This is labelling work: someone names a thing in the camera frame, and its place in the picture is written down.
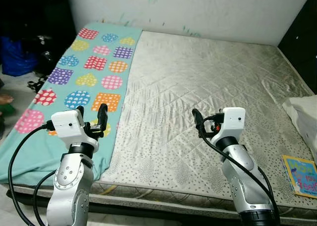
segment teal blanket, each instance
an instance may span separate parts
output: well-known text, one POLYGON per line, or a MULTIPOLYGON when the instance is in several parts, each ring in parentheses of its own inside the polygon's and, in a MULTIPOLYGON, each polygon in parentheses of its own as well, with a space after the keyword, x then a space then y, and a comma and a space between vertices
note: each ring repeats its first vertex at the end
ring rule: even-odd
MULTIPOLYGON (((126 93, 132 57, 142 30, 90 23, 77 35, 48 80, 0 146, 0 182, 7 182, 11 156, 20 141, 55 112, 85 108, 84 121, 96 123, 101 103, 108 104, 105 137, 94 154, 94 180, 109 167, 126 93)), ((67 149, 56 132, 41 130, 21 148, 13 166, 15 184, 36 185, 59 167, 67 149)))

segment floor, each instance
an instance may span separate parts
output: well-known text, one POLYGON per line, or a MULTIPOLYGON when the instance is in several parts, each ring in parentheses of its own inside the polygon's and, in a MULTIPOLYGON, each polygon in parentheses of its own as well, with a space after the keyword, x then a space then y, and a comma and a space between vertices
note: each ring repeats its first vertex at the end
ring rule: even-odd
MULTIPOLYGON (((15 108, 15 113, 11 116, 5 116, 5 133, 0 145, 9 134, 19 117, 23 114, 24 110, 31 103, 35 93, 27 88, 27 82, 37 81, 38 77, 34 73, 28 73, 19 77, 12 77, 0 74, 0 79, 4 82, 4 86, 0 89, 0 94, 9 94, 14 97, 12 106, 15 108)), ((7 189, 0 185, 0 219, 1 225, 15 225, 23 226, 24 222, 18 216, 12 200, 8 198, 5 193, 7 189)), ((32 221, 36 222, 36 218, 31 206, 21 204, 21 208, 25 215, 32 221)), ((45 220, 45 208, 40 208, 40 214, 43 221, 45 220)), ((105 215, 97 213, 89 213, 88 226, 179 226, 179 222, 149 219, 141 217, 130 217, 120 215, 105 215)))

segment bed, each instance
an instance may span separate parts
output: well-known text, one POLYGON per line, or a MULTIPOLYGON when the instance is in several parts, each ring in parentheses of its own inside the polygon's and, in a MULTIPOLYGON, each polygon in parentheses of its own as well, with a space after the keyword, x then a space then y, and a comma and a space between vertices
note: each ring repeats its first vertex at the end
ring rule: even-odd
POLYGON ((281 162, 282 154, 313 159, 282 107, 287 97, 312 94, 277 47, 143 31, 111 163, 90 200, 238 219, 219 155, 198 138, 191 115, 192 108, 208 115, 237 106, 246 109, 240 143, 267 174, 282 224, 316 225, 317 200, 292 193, 281 162))

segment blue bag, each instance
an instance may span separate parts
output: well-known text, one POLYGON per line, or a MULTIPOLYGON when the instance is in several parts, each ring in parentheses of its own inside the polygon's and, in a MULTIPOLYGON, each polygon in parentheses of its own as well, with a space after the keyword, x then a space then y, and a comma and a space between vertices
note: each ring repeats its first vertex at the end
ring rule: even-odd
POLYGON ((9 37, 1 37, 0 47, 3 74, 21 76, 33 71, 38 64, 36 54, 23 51, 21 41, 13 42, 9 37))

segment colorful book cover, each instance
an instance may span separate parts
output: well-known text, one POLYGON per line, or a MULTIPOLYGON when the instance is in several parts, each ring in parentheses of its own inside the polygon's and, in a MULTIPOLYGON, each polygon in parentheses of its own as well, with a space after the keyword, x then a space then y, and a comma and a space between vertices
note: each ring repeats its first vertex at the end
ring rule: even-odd
POLYGON ((282 155, 286 173, 297 195, 317 199, 317 168, 314 161, 282 155))

